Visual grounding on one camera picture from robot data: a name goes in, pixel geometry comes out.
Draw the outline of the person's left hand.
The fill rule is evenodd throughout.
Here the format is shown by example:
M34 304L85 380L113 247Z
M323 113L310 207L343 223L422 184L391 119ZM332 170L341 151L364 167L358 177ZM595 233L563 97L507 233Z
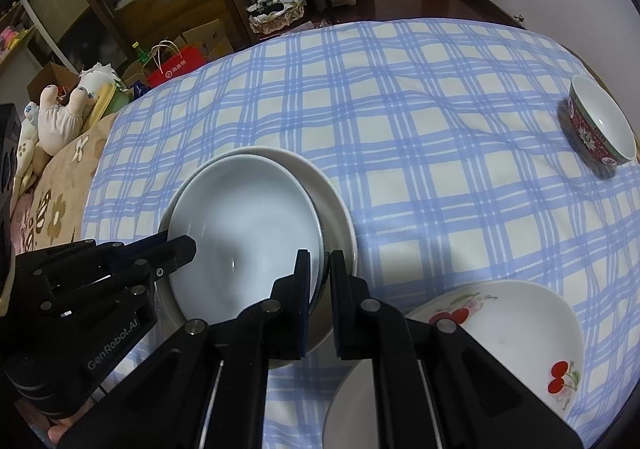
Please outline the person's left hand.
M75 424L75 419L63 419L54 423L48 429L48 438L51 443L57 445L63 435Z

